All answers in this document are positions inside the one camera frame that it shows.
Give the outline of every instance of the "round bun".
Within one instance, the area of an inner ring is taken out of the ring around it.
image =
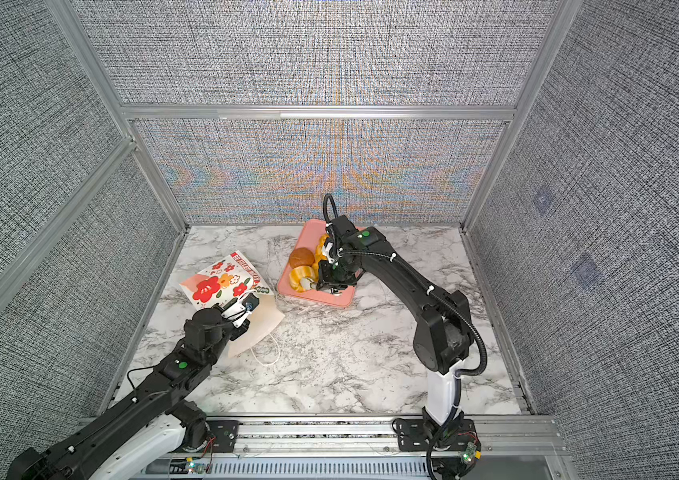
[[[309,248],[303,246],[294,250],[292,254],[288,256],[288,264],[291,265],[292,268],[302,265],[312,265],[315,264],[315,255],[312,254]]]

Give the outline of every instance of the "white marble surface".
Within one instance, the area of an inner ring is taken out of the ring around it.
[[[301,226],[193,227],[152,314],[130,369],[163,358],[182,337],[194,307],[179,283],[225,254],[241,250],[275,289]],[[507,369],[498,350],[478,283],[461,244],[449,226],[382,226],[380,230],[412,266],[448,291],[470,300],[472,319],[488,348],[483,375],[463,377],[462,408],[468,414],[519,414]],[[286,318],[273,331],[280,360],[260,366],[250,351],[223,359],[188,399],[204,411],[418,413],[425,404],[426,369],[411,347],[415,322],[392,292],[371,275],[359,281],[344,310],[276,294]],[[275,360],[269,338],[254,350],[264,363]],[[472,367],[478,351],[471,348]],[[135,382],[150,370],[133,372]],[[123,382],[116,398],[130,391]]]

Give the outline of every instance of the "textured gray panel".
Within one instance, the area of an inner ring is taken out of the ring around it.
[[[0,2],[0,273],[118,140],[45,4]]]
[[[488,120],[138,120],[191,224],[455,223],[502,129]]]
[[[679,478],[679,2],[585,2],[473,234],[581,476]]]
[[[0,478],[95,414],[175,238],[127,158],[0,315]]]
[[[127,103],[515,104],[557,2],[75,0]]]

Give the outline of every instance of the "white string handle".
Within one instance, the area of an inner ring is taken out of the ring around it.
[[[281,346],[280,346],[280,344],[278,344],[278,341],[276,340],[276,337],[272,336],[272,333],[268,333],[268,335],[270,335],[270,338],[276,343],[276,347],[278,348],[278,356],[276,357],[275,360],[273,360],[273,361],[270,362],[270,363],[262,363],[262,362],[259,361],[258,358],[256,358],[256,353],[254,353],[254,347],[252,347],[252,348],[249,349],[249,350],[251,350],[251,354],[252,354],[252,356],[254,357],[254,360],[256,360],[256,362],[257,362],[259,365],[261,365],[261,366],[271,366],[271,365],[275,365],[276,362],[277,362],[278,360],[280,360],[280,358],[281,358]]]

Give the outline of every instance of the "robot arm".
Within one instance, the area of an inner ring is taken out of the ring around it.
[[[246,316],[258,304],[249,293],[226,307],[198,310],[174,350],[132,393],[42,454],[34,448],[19,454],[8,479],[129,478],[179,446],[202,446],[206,415],[184,398],[209,376],[227,342],[248,330]]]
[[[328,260],[318,263],[317,289],[343,290],[369,272],[411,311],[417,322],[414,351],[428,370],[446,375],[456,362],[467,358],[470,345],[475,342],[479,366],[464,375],[480,375],[484,371],[486,349],[472,325],[470,306],[463,293],[448,293],[424,278],[376,228],[358,230],[344,215],[327,218],[326,224]]]
[[[328,216],[328,202],[332,204],[332,219]],[[376,228],[361,231],[347,216],[339,216],[330,194],[323,199],[323,216],[328,239],[322,251],[327,260],[318,263],[315,288],[336,292],[354,285],[364,272],[369,272],[392,290],[415,318],[414,351],[429,370],[428,399],[422,409],[421,428],[428,443],[428,474],[435,479],[432,451],[452,444],[462,425],[460,377],[477,376],[486,369],[486,346],[472,324],[468,299],[459,291],[449,293],[424,278],[395,252]],[[479,350],[479,364],[467,369],[465,363],[473,342]],[[471,445],[480,451],[477,436]],[[449,474],[443,470],[441,474],[452,478],[452,474],[464,475],[475,466],[475,458],[466,451],[465,462],[450,468]]]
[[[430,283],[407,264],[375,228],[360,231],[347,216],[328,219],[325,253],[318,264],[319,289],[343,290],[357,283],[364,272],[377,276],[409,308],[417,322],[414,351],[428,372],[428,401],[422,429],[428,439],[427,466],[431,478],[431,453],[455,437],[461,413],[460,376],[480,375],[486,368],[486,349],[470,318],[469,303],[461,292],[448,293]],[[185,336],[174,350],[153,367],[152,373],[126,398],[102,416],[43,453],[33,448],[11,463],[9,480],[105,480],[129,478],[139,468],[181,446],[188,451],[203,447],[209,432],[206,416],[186,401],[206,379],[227,342],[248,329],[246,317],[258,305],[249,294],[239,302],[197,311],[185,322]],[[465,369],[469,348],[475,343],[480,361]],[[469,472],[475,464],[456,472]]]

